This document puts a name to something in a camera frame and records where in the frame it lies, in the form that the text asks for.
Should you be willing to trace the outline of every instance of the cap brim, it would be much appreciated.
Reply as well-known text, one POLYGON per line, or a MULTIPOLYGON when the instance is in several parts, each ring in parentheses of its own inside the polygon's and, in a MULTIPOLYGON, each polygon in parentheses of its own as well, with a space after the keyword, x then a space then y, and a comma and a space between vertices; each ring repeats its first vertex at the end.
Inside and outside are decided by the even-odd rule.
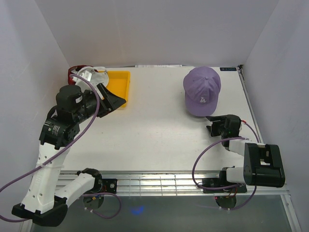
POLYGON ((209 103, 196 103, 193 100, 190 99, 190 97, 185 93, 185 105, 187 107, 187 110, 195 116, 198 117, 205 117, 205 116, 210 116, 213 114, 213 112, 217 108, 218 104, 218 97, 214 100, 212 100, 209 103))

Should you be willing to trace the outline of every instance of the plastic container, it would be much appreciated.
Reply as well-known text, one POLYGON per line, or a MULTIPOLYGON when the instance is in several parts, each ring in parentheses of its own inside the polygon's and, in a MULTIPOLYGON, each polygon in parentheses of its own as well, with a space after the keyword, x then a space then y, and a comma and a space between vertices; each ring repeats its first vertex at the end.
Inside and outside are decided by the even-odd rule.
POLYGON ((129 71, 108 71, 107 74, 110 80, 106 88, 118 97, 124 98, 127 104, 131 73, 129 71))

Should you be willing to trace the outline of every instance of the black label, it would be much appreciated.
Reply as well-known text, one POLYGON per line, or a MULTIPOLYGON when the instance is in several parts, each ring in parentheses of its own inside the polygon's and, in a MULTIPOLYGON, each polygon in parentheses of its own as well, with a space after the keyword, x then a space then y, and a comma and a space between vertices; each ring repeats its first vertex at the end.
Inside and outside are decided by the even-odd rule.
POLYGON ((220 71, 237 71, 236 68, 220 68, 220 71))

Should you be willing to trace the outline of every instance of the metal frame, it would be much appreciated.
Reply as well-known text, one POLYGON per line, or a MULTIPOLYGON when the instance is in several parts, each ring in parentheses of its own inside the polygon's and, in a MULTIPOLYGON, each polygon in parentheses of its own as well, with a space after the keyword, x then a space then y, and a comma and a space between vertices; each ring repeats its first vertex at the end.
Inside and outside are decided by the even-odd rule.
MULTIPOLYGON (((258 128, 256 118, 249 100, 248 92, 245 86, 242 71, 237 67, 240 81, 245 92, 247 103, 253 117, 254 127, 256 132, 263 142, 260 130, 258 128)), ((219 171, 196 172, 195 177, 198 182, 204 177, 218 177, 219 171)), ((117 178, 117 195, 119 196, 201 196, 201 195, 225 195, 214 193, 203 193, 197 188, 192 180, 190 172, 104 172, 104 178, 117 178)), ((62 171, 60 173, 57 188, 67 185, 69 182, 77 177, 76 171, 62 171)), ((239 195, 251 195, 253 186, 247 186, 247 193, 239 193, 239 195)), ((293 232, 300 232, 300 225, 298 223, 287 186, 283 188, 269 188, 258 187, 256 195, 280 195, 282 203, 288 217, 291 229, 293 232)), ((21 223, 20 232, 29 232, 32 221, 25 221, 21 223)))

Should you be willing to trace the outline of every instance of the gray wall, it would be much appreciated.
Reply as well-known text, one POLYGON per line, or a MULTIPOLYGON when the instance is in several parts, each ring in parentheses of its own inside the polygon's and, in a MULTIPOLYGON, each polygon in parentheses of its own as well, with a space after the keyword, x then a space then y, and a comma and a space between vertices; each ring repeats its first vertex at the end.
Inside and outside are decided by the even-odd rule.
POLYGON ((308 0, 280 0, 244 66, 263 138, 281 148, 303 231, 309 231, 308 12, 308 0))
POLYGON ((243 64, 278 0, 35 0, 68 63, 243 64))
MULTIPOLYGON (((65 84, 68 63, 34 0, 0 0, 0 186, 35 167, 39 135, 55 94, 65 84)), ((0 214, 8 218, 30 178, 1 193, 0 214)), ((0 231, 19 223, 0 220, 0 231)))

